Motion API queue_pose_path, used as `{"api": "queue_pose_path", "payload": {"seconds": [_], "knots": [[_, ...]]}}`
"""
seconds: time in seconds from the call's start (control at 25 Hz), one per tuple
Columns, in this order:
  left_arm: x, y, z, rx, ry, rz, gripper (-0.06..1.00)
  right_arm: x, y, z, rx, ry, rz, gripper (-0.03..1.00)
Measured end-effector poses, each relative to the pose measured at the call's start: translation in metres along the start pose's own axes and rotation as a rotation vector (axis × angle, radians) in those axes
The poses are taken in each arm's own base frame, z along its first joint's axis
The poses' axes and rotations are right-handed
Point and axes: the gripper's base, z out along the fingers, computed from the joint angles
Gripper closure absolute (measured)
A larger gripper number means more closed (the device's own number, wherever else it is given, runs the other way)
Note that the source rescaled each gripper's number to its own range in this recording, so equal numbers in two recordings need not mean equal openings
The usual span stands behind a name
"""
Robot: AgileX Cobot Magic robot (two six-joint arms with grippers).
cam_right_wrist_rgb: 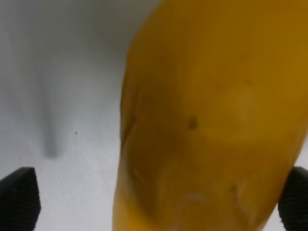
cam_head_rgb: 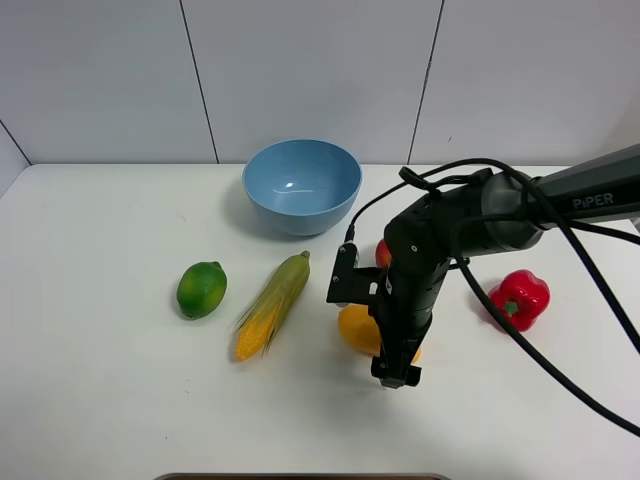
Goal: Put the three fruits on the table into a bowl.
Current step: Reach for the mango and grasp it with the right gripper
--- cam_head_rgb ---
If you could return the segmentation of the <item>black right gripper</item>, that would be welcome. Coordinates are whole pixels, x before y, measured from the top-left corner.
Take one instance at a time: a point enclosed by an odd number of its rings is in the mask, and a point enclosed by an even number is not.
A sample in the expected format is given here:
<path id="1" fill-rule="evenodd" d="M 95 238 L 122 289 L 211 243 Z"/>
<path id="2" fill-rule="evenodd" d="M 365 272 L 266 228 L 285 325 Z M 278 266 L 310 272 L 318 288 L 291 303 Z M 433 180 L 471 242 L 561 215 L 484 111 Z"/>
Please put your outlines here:
<path id="1" fill-rule="evenodd" d="M 433 206 L 426 199 L 394 217 L 384 229 L 384 240 L 391 263 L 381 297 L 370 308 L 381 337 L 371 375 L 386 388 L 416 387 L 421 368 L 412 361 L 431 326 L 450 258 L 439 244 Z"/>

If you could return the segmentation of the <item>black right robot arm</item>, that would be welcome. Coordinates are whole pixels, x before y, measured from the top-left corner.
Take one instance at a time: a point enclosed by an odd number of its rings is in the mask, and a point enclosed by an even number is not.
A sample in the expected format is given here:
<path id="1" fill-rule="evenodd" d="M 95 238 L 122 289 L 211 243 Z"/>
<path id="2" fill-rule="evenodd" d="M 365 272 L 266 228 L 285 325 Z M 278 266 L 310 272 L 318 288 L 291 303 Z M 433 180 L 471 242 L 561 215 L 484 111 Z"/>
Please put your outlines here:
<path id="1" fill-rule="evenodd" d="M 371 373 L 386 387 L 415 386 L 419 368 L 411 361 L 432 322 L 440 287 L 452 266 L 501 325 L 504 313 L 491 305 L 465 265 L 467 258 L 532 247 L 542 233 L 559 229 L 587 269 L 628 339 L 639 343 L 632 325 L 595 262 L 577 239 L 584 228 L 605 235 L 605 221 L 639 213 L 639 149 L 627 147 L 545 177 L 532 178 L 491 159 L 477 159 L 479 171 L 450 176 L 440 191 L 408 168 L 405 183 L 424 196 L 385 227 L 391 253 L 386 292 L 372 307 L 381 347 Z"/>

